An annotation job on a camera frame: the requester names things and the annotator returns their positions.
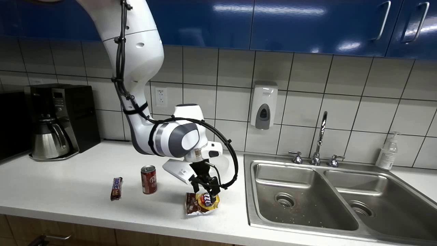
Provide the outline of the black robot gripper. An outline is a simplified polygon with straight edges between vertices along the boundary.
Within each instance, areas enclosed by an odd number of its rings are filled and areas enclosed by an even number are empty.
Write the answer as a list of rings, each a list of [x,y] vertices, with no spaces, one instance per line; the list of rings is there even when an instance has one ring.
[[[210,197],[215,197],[219,193],[219,179],[208,174],[211,164],[207,160],[199,163],[191,163],[189,167],[195,172],[193,178],[189,178],[193,194],[203,187]]]

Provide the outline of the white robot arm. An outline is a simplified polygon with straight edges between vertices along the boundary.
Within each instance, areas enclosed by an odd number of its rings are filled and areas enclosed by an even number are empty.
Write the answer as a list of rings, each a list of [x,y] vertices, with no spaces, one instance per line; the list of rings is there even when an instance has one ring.
[[[221,182],[208,174],[208,160],[222,145],[207,140],[212,127],[197,104],[177,104],[169,119],[151,114],[150,81],[163,63],[163,45],[145,0],[76,0],[91,18],[111,66],[111,83],[125,114],[133,149],[141,155],[182,159],[192,171],[186,182],[210,197]]]

